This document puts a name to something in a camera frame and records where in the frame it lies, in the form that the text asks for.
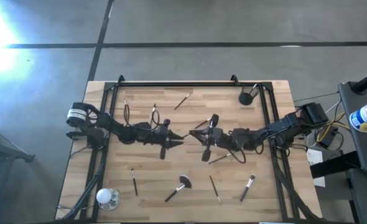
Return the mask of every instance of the wooden table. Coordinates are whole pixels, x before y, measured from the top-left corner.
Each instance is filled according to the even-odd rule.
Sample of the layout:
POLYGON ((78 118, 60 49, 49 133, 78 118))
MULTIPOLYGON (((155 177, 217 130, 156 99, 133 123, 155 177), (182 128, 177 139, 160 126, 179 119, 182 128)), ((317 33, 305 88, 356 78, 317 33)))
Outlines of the wooden table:
MULTIPOLYGON (((280 117, 294 111, 289 82, 272 81, 280 117)), ((89 82, 84 102, 100 107, 104 82, 89 82)), ((150 121, 153 104, 160 112, 161 122, 170 119, 174 133, 184 136, 188 130, 208 119, 213 113, 220 117, 218 127, 224 132, 233 128, 259 129, 264 127, 264 116, 259 97, 250 106, 238 101, 240 87, 127 87, 119 88, 114 118, 123 120, 124 99, 130 106, 130 123, 150 121), (176 110, 175 106, 188 94, 192 95, 176 110)), ((271 110, 269 97, 266 96, 271 110)), ((247 163, 239 164, 232 157, 212 165, 201 161, 204 147, 191 136, 184 144, 167 151, 165 160, 159 159, 160 146, 134 143, 124 145, 115 135, 111 137, 103 187, 121 192, 120 206, 113 211, 100 210, 99 222, 273 222, 281 221, 276 183, 267 141, 261 155, 246 152, 247 163), (135 196, 131 168, 136 172, 138 196, 135 196), (192 189, 184 189, 169 202, 164 200, 179 185, 179 175, 187 175, 192 189), (239 197, 249 176, 256 180, 243 202, 239 197), (209 179, 212 175, 222 204, 216 199, 209 179)), ((85 146, 77 141, 72 152, 85 146)), ((228 153, 211 147, 211 158, 228 153)), ((69 161, 60 205, 71 207, 82 194, 90 149, 75 154, 69 161)), ((295 189, 321 217, 318 198, 304 150, 291 149, 289 163, 295 189)), ((286 204, 290 210, 288 196, 286 204)), ((68 210, 58 209, 56 218, 68 210)))

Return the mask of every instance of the black stand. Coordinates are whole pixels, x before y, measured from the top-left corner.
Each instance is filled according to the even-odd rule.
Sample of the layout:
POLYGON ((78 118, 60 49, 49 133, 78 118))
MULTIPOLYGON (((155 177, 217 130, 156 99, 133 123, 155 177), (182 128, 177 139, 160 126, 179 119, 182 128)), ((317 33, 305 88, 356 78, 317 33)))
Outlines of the black stand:
POLYGON ((312 165, 310 166, 310 171, 313 178, 318 178, 354 168, 360 168, 358 153, 356 151, 312 165))

